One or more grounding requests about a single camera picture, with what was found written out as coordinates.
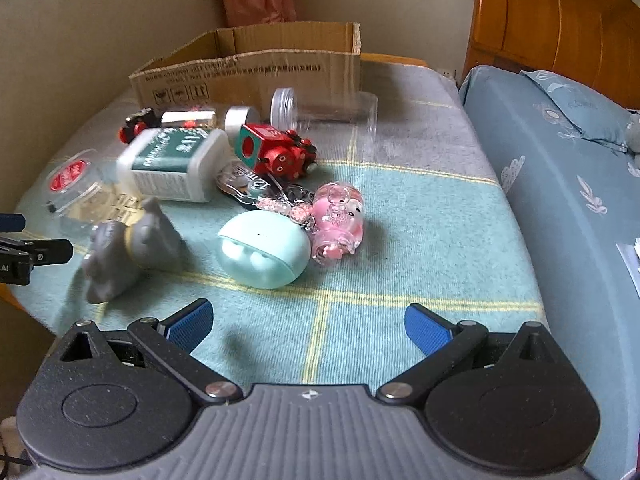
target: mint green egg-shaped container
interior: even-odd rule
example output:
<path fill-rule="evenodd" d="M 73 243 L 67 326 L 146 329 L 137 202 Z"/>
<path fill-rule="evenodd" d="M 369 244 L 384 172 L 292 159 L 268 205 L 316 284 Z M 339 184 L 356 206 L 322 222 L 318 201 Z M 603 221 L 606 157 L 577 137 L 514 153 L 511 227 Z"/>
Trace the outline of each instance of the mint green egg-shaped container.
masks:
<path fill-rule="evenodd" d="M 271 211 L 247 211 L 218 232 L 215 254 L 236 282 L 254 288 L 280 288 L 295 280 L 311 256 L 305 231 Z"/>

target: power outlet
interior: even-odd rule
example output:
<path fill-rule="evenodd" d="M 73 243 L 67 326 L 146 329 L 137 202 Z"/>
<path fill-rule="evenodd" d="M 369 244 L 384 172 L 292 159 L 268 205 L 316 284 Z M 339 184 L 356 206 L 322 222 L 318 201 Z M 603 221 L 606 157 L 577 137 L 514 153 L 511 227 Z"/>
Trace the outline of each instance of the power outlet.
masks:
<path fill-rule="evenodd" d="M 447 79 L 451 79 L 453 81 L 456 80 L 456 71 L 450 70 L 449 68 L 439 68 L 436 70 L 440 75 L 443 75 Z"/>

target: gray dinosaur toy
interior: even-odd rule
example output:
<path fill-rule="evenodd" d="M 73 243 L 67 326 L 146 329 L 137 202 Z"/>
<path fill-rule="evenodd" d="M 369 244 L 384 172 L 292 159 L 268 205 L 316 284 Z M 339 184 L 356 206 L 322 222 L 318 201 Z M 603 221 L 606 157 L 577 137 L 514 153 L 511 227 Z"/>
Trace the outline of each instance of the gray dinosaur toy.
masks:
<path fill-rule="evenodd" d="M 142 218 L 127 227 L 110 220 L 96 225 L 91 246 L 82 261 L 89 287 L 86 300 L 97 304 L 111 301 L 132 287 L 145 269 L 179 272 L 184 242 L 160 209 L 158 200 L 140 203 Z"/>
<path fill-rule="evenodd" d="M 634 154 L 636 168 L 640 169 L 640 115 L 632 114 L 626 127 L 626 147 Z"/>

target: pink hello kitty toy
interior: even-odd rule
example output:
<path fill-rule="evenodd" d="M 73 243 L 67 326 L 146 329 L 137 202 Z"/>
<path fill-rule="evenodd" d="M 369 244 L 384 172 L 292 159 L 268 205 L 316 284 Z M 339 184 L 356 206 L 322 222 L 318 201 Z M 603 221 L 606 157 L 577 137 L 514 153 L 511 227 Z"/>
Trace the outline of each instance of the pink hello kitty toy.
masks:
<path fill-rule="evenodd" d="M 311 235 L 316 262 L 327 264 L 355 252 L 362 241 L 363 206 L 361 193 L 350 184 L 330 182 L 316 191 Z"/>

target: pillow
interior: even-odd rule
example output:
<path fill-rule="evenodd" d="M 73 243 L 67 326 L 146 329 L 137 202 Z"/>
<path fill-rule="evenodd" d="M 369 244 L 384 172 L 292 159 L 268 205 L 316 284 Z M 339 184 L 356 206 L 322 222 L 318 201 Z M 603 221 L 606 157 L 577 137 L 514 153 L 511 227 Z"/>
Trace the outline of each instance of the pillow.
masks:
<path fill-rule="evenodd" d="M 549 96 L 583 139 L 626 152 L 625 132 L 631 112 L 588 86 L 553 72 L 536 70 L 520 73 Z"/>

